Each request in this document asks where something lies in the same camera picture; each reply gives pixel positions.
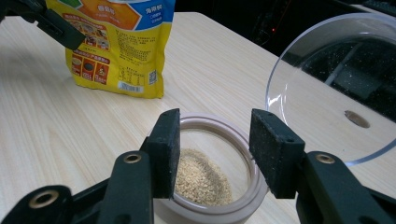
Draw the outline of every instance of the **clear plastic container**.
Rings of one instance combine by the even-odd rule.
[[[359,164],[395,148],[396,19],[355,13],[298,36],[277,61],[265,107],[306,142]]]
[[[248,135],[225,119],[198,113],[180,116],[180,148],[196,149],[227,176],[233,201],[209,206],[174,194],[154,199],[155,213],[166,223],[244,223],[261,205],[268,187],[248,151]]]

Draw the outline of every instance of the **yellow snack bag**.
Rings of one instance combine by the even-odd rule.
[[[164,48],[175,0],[47,0],[47,7],[81,31],[66,50],[79,86],[134,97],[163,97]]]

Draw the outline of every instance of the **wooden table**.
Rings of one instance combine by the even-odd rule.
[[[198,13],[176,13],[165,54],[162,99],[93,91],[75,85],[55,40],[21,18],[2,21],[0,218],[34,189],[58,184],[75,194],[108,178],[114,160],[138,150],[166,110],[214,114],[248,133],[276,56]],[[364,184],[381,179],[373,170],[396,168],[377,161],[386,164],[358,172]],[[390,183],[375,189],[395,197]],[[247,223],[297,223],[294,204],[269,193]]]

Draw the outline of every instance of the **dark background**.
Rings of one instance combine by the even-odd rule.
[[[175,11],[195,11],[280,56],[299,34],[331,17],[362,12],[351,4],[396,0],[177,0]]]

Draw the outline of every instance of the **sesame seeds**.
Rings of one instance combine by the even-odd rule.
[[[227,177],[204,153],[195,149],[180,151],[175,191],[192,202],[210,206],[233,201]]]

